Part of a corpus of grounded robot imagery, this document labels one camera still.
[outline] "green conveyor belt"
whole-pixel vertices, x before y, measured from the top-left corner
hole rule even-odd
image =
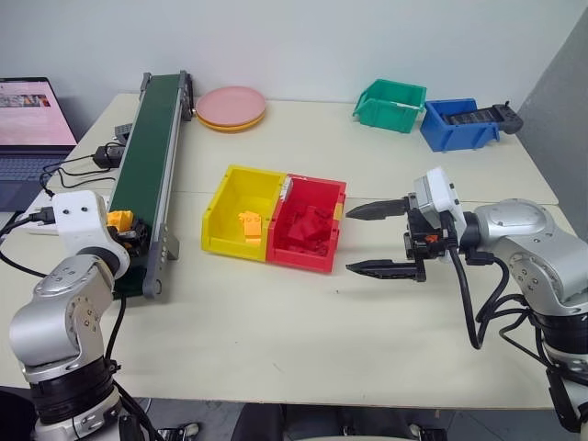
[[[110,202],[110,211],[131,210],[145,222],[150,234],[155,228],[167,148],[175,136],[172,126],[179,80],[179,74],[151,77],[133,123],[119,181]],[[130,269],[117,280],[115,291],[140,296],[146,271],[146,257],[131,259]]]

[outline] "yellow bin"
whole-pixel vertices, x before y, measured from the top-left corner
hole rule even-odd
[[[230,165],[202,217],[202,249],[265,262],[267,228],[274,214],[285,173]],[[239,213],[261,215],[261,243],[247,243]]]

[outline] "laptop screen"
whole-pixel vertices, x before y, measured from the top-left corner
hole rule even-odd
[[[75,146],[48,81],[0,80],[0,146]]]

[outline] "laptop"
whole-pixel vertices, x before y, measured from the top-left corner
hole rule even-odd
[[[47,78],[0,78],[0,211],[24,211],[41,190],[43,166],[75,145]]]

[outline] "plastic storage bin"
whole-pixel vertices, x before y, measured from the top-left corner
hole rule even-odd
[[[266,260],[267,229],[286,174],[231,165],[202,218],[202,249],[245,259]],[[262,217],[261,241],[247,243],[239,214]]]
[[[345,183],[288,175],[269,227],[267,261],[330,273]]]
[[[424,106],[426,115],[421,133],[434,152],[479,149],[490,140],[500,140],[498,124],[495,122],[454,125],[443,120],[444,114],[455,115],[477,110],[473,98],[427,101]]]
[[[425,95],[426,87],[376,80],[361,94],[353,114],[367,126],[409,133]]]

